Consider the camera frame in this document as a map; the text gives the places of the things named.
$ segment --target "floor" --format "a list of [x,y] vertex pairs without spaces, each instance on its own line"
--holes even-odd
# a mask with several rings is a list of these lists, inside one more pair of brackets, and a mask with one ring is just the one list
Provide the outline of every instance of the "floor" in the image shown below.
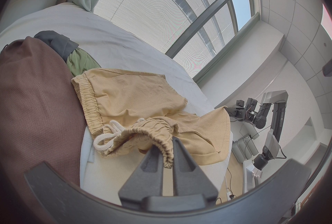
[[[230,155],[228,169],[226,171],[227,187],[232,190],[236,197],[242,195],[242,183],[243,183],[243,168],[242,163],[238,163],[233,152]],[[227,191],[226,182],[222,183],[222,187],[219,192],[219,197],[222,203],[227,202]]]

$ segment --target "gray garment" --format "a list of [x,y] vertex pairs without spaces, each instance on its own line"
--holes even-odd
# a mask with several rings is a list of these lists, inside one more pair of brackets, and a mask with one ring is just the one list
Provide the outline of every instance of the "gray garment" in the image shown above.
[[64,62],[67,62],[69,54],[71,54],[78,47],[77,43],[52,30],[40,31],[34,36],[34,38],[40,39],[49,45],[61,56]]

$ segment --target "drawstring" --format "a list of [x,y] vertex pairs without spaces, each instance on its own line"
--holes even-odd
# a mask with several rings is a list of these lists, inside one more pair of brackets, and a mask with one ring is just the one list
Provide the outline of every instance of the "drawstring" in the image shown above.
[[[137,120],[137,122],[141,121],[144,121],[144,118],[139,118]],[[93,146],[97,151],[105,151],[106,149],[110,148],[113,145],[112,139],[119,136],[122,133],[122,131],[125,130],[125,128],[120,123],[114,120],[110,121],[110,124],[106,124],[103,126],[103,128],[106,127],[109,128],[112,131],[112,133],[101,134],[94,139]],[[104,145],[99,145],[99,143],[105,139],[110,139],[110,141]]]

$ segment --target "green cloth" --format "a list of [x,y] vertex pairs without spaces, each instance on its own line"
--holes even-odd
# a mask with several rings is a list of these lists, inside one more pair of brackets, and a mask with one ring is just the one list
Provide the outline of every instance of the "green cloth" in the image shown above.
[[93,57],[79,47],[69,54],[67,58],[67,66],[74,77],[87,70],[101,68]]

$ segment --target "brown garment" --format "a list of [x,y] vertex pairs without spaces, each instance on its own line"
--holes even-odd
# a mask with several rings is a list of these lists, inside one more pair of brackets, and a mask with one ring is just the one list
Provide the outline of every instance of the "brown garment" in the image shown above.
[[201,117],[181,111],[187,100],[164,75],[98,68],[76,76],[72,83],[94,147],[103,156],[124,155],[134,147],[146,151],[154,144],[163,153],[164,167],[171,168],[176,136],[198,165],[227,158],[226,110],[221,107]]
[[46,223],[53,221],[24,172],[45,160],[79,186],[86,122],[71,78],[66,63],[39,39],[14,41],[0,54],[0,162],[26,205]]

